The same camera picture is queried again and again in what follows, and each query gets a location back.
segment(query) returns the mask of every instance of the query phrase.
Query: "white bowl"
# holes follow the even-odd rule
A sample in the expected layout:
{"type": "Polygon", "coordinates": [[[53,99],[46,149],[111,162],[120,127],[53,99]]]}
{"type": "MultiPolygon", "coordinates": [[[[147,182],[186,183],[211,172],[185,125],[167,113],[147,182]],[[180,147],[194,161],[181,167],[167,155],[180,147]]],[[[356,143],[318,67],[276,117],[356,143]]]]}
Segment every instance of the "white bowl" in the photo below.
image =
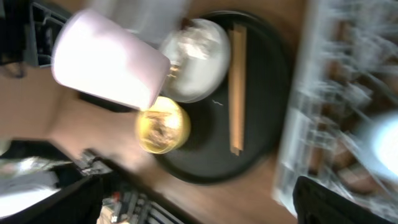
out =
{"type": "MultiPolygon", "coordinates": [[[[206,98],[213,93],[223,81],[229,67],[231,55],[229,38],[222,27],[206,19],[193,19],[196,24],[204,24],[212,32],[216,44],[215,49],[207,59],[189,58],[173,85],[165,84],[162,94],[182,103],[193,103],[206,98]]],[[[177,35],[170,34],[159,49],[173,61],[178,57],[177,35]]]]}

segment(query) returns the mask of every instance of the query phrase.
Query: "wooden table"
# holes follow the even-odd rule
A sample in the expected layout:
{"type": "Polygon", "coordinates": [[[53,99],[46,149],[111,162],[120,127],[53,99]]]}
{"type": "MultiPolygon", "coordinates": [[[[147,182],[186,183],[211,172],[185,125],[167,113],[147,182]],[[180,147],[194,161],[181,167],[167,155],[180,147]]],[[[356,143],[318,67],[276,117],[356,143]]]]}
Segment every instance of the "wooden table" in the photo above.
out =
{"type": "MultiPolygon", "coordinates": [[[[81,1],[57,0],[76,11],[81,1]]],[[[196,17],[217,9],[240,9],[267,19],[296,53],[304,0],[197,0],[188,15],[196,17]]],[[[203,223],[296,223],[296,219],[271,198],[276,154],[256,164],[242,176],[212,186],[185,183],[166,173],[137,144],[135,113],[112,113],[76,98],[69,91],[50,133],[51,139],[72,156],[93,147],[176,206],[203,223]]]]}

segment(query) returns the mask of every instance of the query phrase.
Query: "chopsticks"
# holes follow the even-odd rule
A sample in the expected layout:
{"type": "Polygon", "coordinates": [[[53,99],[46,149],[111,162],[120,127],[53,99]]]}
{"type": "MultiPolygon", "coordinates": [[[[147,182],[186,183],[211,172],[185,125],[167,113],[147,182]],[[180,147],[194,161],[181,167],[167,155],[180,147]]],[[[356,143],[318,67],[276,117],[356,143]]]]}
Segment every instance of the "chopsticks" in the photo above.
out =
{"type": "Polygon", "coordinates": [[[229,31],[232,60],[228,75],[229,142],[235,155],[243,150],[246,92],[246,27],[234,24],[229,31]]]}

